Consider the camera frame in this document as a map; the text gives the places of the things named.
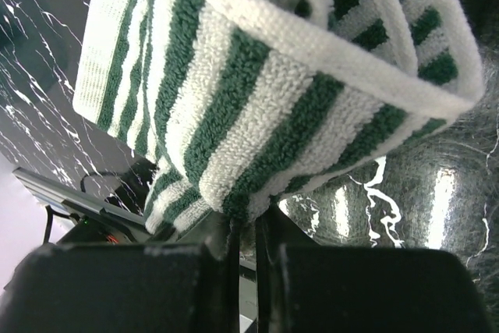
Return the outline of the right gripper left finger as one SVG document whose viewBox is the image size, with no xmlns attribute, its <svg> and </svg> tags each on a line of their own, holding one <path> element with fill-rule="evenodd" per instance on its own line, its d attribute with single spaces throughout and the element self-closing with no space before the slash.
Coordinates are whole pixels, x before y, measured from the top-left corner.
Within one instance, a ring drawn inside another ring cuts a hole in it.
<svg viewBox="0 0 499 333">
<path fill-rule="evenodd" d="M 46 244 L 15 270 L 4 332 L 237 332 L 240 225 L 210 213 L 175 243 Z"/>
</svg>

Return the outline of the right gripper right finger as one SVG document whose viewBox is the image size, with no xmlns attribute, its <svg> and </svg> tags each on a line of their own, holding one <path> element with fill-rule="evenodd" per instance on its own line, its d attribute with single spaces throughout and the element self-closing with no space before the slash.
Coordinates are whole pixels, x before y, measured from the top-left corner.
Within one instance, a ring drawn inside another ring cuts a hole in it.
<svg viewBox="0 0 499 333">
<path fill-rule="evenodd" d="M 491 332 L 469 273 L 440 250 L 321 246 L 278 207 L 256 222 L 260 332 Z"/>
</svg>

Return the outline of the green white striped towel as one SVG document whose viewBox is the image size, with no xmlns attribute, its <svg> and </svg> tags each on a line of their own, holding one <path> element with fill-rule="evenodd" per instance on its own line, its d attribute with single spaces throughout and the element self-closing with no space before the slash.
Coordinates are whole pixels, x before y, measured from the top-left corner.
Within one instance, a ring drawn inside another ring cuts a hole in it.
<svg viewBox="0 0 499 333">
<path fill-rule="evenodd" d="M 459 0 L 90 0 L 73 107 L 157 165 L 148 232 L 253 221 L 485 91 Z"/>
</svg>

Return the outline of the right electronics board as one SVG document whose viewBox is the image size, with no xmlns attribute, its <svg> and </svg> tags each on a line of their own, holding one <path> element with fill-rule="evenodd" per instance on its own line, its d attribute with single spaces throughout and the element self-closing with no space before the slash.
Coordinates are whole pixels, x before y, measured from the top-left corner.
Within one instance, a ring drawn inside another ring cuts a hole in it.
<svg viewBox="0 0 499 333">
<path fill-rule="evenodd" d="M 168 242 L 171 237 L 175 237 L 175 230 L 168 225 L 161 228 L 155 235 L 151 235 L 142 228 L 130 228 L 119 222 L 118 226 L 106 225 L 91 218 L 83 217 L 55 243 L 107 243 L 122 245 L 151 241 Z"/>
</svg>

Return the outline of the aluminium frame rail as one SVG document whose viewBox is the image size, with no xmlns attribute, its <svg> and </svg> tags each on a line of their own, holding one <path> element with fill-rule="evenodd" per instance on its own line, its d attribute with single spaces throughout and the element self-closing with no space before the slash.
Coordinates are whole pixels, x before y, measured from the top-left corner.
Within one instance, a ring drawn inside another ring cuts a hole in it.
<svg viewBox="0 0 499 333">
<path fill-rule="evenodd" d="M 71 202 L 79 207 L 87 209 L 95 214 L 100 214 L 101 211 L 106 212 L 112 218 L 117 219 L 123 224 L 134 228 L 137 231 L 148 235 L 144 226 L 144 219 L 129 211 L 123 210 L 120 207 L 112 205 L 93 197 L 87 193 L 74 190 L 59 182 L 38 175 L 24 168 L 17 168 L 13 175 L 36 197 L 47 202 L 62 205 L 64 202 Z"/>
</svg>

